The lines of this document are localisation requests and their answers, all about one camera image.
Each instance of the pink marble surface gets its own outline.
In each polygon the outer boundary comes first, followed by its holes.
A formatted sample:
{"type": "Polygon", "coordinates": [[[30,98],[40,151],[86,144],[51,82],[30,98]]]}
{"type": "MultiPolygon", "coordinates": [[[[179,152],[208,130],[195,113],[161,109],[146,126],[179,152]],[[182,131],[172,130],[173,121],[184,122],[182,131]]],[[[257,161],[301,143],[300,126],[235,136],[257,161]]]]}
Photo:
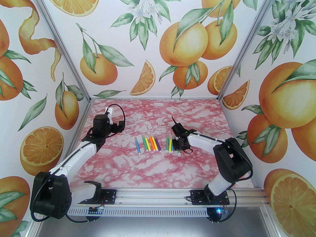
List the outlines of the pink marble surface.
{"type": "MultiPolygon", "coordinates": [[[[82,130],[82,139],[94,116],[102,114],[110,104],[119,104],[126,115],[126,127],[107,139],[105,145],[78,171],[70,186],[87,180],[103,187],[123,188],[203,188],[218,173],[215,157],[201,149],[193,148],[191,154],[146,152],[137,153],[134,137],[147,133],[157,136],[162,149],[166,149],[166,136],[173,135],[171,116],[188,130],[218,139],[232,136],[230,128],[217,100],[205,99],[98,99],[95,100],[82,130]]],[[[114,106],[114,123],[123,120],[121,110],[114,106]]],[[[253,187],[250,180],[236,187],[253,187]]]]}

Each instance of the metal floor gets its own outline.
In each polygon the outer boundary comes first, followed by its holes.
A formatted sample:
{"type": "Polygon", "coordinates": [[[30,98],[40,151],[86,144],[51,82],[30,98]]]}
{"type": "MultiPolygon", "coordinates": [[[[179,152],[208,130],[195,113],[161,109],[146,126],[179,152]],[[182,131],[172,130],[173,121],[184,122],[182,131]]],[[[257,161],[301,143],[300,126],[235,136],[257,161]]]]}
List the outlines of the metal floor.
{"type": "Polygon", "coordinates": [[[36,237],[269,237],[259,208],[237,207],[222,223],[206,218],[101,217],[95,223],[48,219],[36,237]]]}

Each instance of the green marker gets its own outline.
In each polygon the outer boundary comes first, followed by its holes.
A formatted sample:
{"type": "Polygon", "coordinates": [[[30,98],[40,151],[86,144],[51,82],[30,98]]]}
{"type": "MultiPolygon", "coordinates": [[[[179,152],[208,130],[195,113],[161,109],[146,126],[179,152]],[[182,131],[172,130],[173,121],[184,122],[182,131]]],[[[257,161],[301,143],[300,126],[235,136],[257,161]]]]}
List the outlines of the green marker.
{"type": "Polygon", "coordinates": [[[145,141],[145,138],[142,136],[142,142],[144,143],[145,150],[148,151],[148,147],[145,141]]]}
{"type": "Polygon", "coordinates": [[[167,142],[166,142],[166,151],[169,150],[169,137],[167,137],[167,142]]]}

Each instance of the purple marker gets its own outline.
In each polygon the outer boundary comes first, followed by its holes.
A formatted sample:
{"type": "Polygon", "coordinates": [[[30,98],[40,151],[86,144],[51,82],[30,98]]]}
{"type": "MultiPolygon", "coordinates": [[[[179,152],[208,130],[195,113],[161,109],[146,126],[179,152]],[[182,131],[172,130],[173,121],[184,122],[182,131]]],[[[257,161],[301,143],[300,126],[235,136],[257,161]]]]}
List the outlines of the purple marker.
{"type": "Polygon", "coordinates": [[[154,138],[155,138],[155,141],[156,141],[158,150],[161,151],[161,147],[160,147],[160,145],[159,145],[159,142],[158,142],[157,137],[155,136],[154,138]]]}

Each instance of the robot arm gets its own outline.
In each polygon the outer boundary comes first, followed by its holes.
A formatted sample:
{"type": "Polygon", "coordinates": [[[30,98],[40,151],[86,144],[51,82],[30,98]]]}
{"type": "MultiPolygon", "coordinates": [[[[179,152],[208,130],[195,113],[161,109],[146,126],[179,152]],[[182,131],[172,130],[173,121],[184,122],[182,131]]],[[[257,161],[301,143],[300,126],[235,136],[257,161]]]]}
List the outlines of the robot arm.
{"type": "Polygon", "coordinates": [[[231,188],[236,182],[241,181],[243,175],[251,172],[252,164],[245,154],[244,150],[235,138],[229,138],[225,141],[210,138],[208,136],[195,133],[196,130],[186,130],[181,123],[176,123],[172,127],[178,139],[173,140],[175,150],[191,150],[191,146],[201,148],[215,155],[219,173],[204,188],[205,196],[212,204],[223,192],[231,188]]]}
{"type": "Polygon", "coordinates": [[[96,115],[93,127],[79,146],[49,172],[40,172],[35,176],[30,202],[33,220],[42,221],[36,219],[34,213],[60,219],[71,205],[94,197],[94,184],[84,183],[75,189],[71,189],[69,184],[84,163],[104,145],[111,133],[115,135],[124,130],[125,115],[124,121],[120,121],[119,125],[113,124],[111,117],[112,108],[108,108],[105,114],[96,115]]]}

